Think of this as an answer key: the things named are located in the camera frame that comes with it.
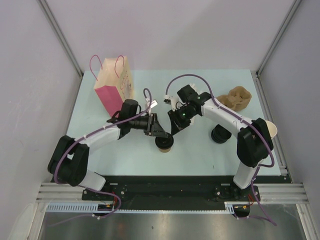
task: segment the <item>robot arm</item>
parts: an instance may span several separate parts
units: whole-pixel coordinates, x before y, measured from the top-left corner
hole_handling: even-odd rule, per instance
[[[118,117],[113,117],[103,126],[105,129],[90,136],[84,137],[84,140],[77,143],[69,155],[64,159],[58,169],[58,179],[60,182],[67,183],[71,186],[82,186],[96,191],[100,191],[106,180],[99,174],[88,170],[88,160],[90,154],[104,145],[123,138],[131,129],[143,130],[144,134],[152,137],[167,138],[166,131],[160,126],[156,113],[147,113],[133,120],[108,127],[119,121],[129,119],[137,114],[138,102],[127,99],[122,104]],[[48,171],[54,174],[58,162],[67,149],[75,142],[74,138],[67,135],[60,138],[50,163]]]
[[[240,189],[247,188],[258,164],[268,156],[268,151],[261,139],[242,120],[216,106],[209,93],[198,94],[190,85],[186,85],[177,94],[183,104],[168,112],[171,121],[171,134],[177,134],[188,127],[191,124],[191,119],[196,115],[207,117],[218,123],[211,133],[212,139],[216,143],[222,144],[232,135],[237,138],[237,156],[240,159],[240,164],[233,181]],[[170,104],[171,100],[168,98],[164,102]],[[232,112],[252,124],[261,133],[270,149],[273,149],[268,127],[263,119],[251,120]]]

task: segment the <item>white wall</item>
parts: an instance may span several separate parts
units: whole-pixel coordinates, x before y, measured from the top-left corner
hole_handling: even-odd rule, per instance
[[[320,1],[303,1],[261,82],[289,170],[320,223]]]
[[[80,79],[37,1],[0,2],[0,239],[35,201]]]
[[[139,70],[256,70],[292,2],[48,0],[82,70],[94,54]]]

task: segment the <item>pink paper bag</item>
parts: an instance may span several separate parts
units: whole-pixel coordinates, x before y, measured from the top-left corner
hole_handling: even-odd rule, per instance
[[[128,58],[122,55],[118,58],[105,58],[94,90],[111,117],[116,111],[121,110],[122,103],[134,97]]]

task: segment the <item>white paper cup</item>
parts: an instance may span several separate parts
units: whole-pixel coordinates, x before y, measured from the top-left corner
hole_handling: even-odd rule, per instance
[[[271,137],[271,139],[273,139],[278,134],[278,128],[271,121],[265,120],[265,122],[266,122],[266,126],[268,127],[268,130],[269,130],[269,133],[270,133],[270,137]]]

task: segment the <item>stainless steel panel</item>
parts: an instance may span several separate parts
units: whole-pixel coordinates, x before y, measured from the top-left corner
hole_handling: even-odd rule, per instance
[[[50,227],[48,225],[76,216],[72,213],[45,215],[41,240],[305,240],[295,205],[267,205],[266,211],[278,226],[249,219],[236,220],[226,214],[135,214],[118,213],[106,219],[80,217]],[[253,215],[261,215],[253,206]]]

